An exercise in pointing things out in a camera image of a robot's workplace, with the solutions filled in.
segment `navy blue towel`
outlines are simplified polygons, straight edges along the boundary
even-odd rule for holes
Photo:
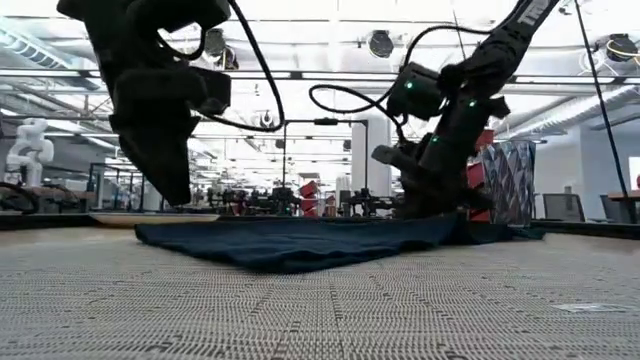
[[[455,214],[423,220],[328,221],[280,218],[138,225],[145,244],[261,273],[304,273],[428,250],[537,236]]]

